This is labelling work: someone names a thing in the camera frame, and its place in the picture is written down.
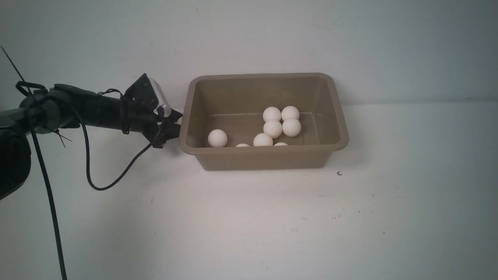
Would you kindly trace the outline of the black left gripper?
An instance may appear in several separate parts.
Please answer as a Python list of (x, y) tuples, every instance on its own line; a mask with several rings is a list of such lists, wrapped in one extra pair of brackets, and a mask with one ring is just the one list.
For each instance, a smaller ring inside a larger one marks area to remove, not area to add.
[(171, 109), (168, 117), (160, 116), (131, 99), (124, 100), (124, 134), (141, 133), (153, 148), (163, 148), (168, 140), (179, 138), (183, 114)]

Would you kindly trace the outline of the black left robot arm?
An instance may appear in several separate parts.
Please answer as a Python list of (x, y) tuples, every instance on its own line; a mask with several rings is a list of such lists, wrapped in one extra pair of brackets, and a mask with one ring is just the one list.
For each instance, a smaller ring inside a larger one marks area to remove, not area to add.
[(25, 95), (17, 109), (1, 112), (1, 198), (22, 186), (30, 174), (32, 151), (27, 135), (96, 126), (124, 134), (141, 133), (153, 148), (179, 137), (182, 113), (172, 109), (151, 82), (132, 85), (119, 98), (108, 89), (94, 93), (64, 84), (51, 89), (28, 82), (16, 88)]

